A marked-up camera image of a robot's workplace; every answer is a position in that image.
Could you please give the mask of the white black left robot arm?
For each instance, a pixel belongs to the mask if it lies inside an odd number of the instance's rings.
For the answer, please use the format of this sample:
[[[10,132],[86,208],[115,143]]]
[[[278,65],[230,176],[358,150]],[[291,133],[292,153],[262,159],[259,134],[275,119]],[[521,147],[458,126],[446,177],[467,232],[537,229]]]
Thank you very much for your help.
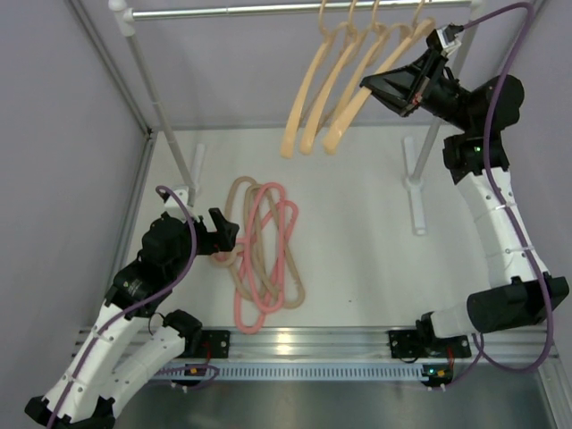
[[[46,428],[112,428],[127,403],[166,364],[199,352],[202,323],[174,310],[147,343],[122,358],[195,257],[234,249],[240,227],[217,208],[209,214],[214,231],[202,217],[162,213],[151,223],[136,258],[115,275],[80,351],[53,388],[29,400],[26,415]]]

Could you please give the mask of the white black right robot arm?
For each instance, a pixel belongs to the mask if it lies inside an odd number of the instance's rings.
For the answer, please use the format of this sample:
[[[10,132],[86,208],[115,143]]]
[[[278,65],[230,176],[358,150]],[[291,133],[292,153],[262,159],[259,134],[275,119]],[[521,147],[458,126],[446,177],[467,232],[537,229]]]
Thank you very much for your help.
[[[460,45],[460,31],[456,25],[433,30],[426,51],[413,63],[360,83],[401,116],[423,108],[460,130],[444,140],[443,162],[473,216],[489,287],[416,321],[416,345],[427,355],[438,354],[450,338],[540,324],[569,294],[565,278],[551,276],[542,261],[530,264],[534,248],[512,224],[520,214],[501,133],[518,122],[524,87],[509,75],[474,90],[462,88],[447,65]]]

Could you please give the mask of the cream hanger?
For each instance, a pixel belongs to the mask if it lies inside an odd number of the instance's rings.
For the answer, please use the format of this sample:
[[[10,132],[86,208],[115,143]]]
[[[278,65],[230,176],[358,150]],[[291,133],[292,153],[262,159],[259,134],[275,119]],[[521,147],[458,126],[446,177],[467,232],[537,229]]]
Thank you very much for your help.
[[[429,33],[435,29],[434,18],[429,17],[418,22],[419,14],[422,12],[424,5],[425,1],[420,1],[418,3],[411,24],[412,32],[400,41],[399,45],[374,72],[375,74],[388,72],[392,66],[421,38],[428,36]],[[333,121],[323,139],[323,146],[326,154],[334,155],[336,153],[343,135],[349,129],[349,126],[354,121],[371,93],[371,90],[361,88],[357,94],[350,99],[347,106],[341,111],[341,114]]]
[[[333,111],[332,116],[328,120],[325,120],[325,116],[323,116],[322,123],[324,126],[329,120],[333,121],[341,114],[341,109],[348,104],[350,97],[354,94],[354,91],[358,85],[358,78],[360,78],[368,68],[375,65],[375,63],[381,56],[385,46],[391,39],[391,34],[394,33],[395,31],[398,31],[400,35],[400,40],[402,41],[404,37],[408,36],[412,32],[411,24],[413,18],[410,23],[395,22],[390,26],[386,26],[385,24],[379,22],[376,19],[379,3],[380,3],[379,1],[374,1],[370,22],[364,29],[359,30],[359,31],[365,31],[367,29],[369,30],[363,45],[365,44],[367,37],[370,34],[374,35],[373,44],[366,50],[366,52],[361,57],[359,63],[357,64],[355,70],[353,71],[349,79],[349,82],[346,84],[345,89],[343,89],[342,91],[340,99],[336,102],[334,107],[332,107],[329,111],[324,113],[324,115],[326,115],[329,114],[331,111]]]
[[[310,155],[312,153],[315,137],[324,126],[322,123],[323,116],[325,116],[325,120],[328,120],[332,116],[333,111],[324,115],[328,98],[343,69],[349,66],[360,52],[361,46],[363,46],[367,33],[369,32],[368,29],[358,31],[354,25],[354,5],[356,2],[357,1],[351,1],[347,20],[340,23],[343,24],[343,28],[339,31],[337,37],[344,31],[341,51],[317,90],[316,95],[310,102],[310,107],[302,114],[301,119],[306,119],[306,125],[300,138],[299,151],[303,155]]]
[[[286,159],[290,159],[294,155],[296,137],[300,125],[300,120],[302,117],[303,107],[307,100],[307,93],[310,89],[310,85],[319,67],[322,65],[324,60],[331,52],[332,45],[337,37],[337,34],[343,28],[343,24],[339,24],[335,29],[328,29],[324,25],[324,11],[326,5],[327,1],[323,0],[320,3],[320,7],[318,10],[318,29],[323,38],[322,43],[317,48],[314,58],[312,59],[310,65],[308,66],[305,76],[301,81],[299,90],[294,98],[292,107],[290,109],[290,114],[286,122],[284,132],[282,134],[280,155],[281,157]]]

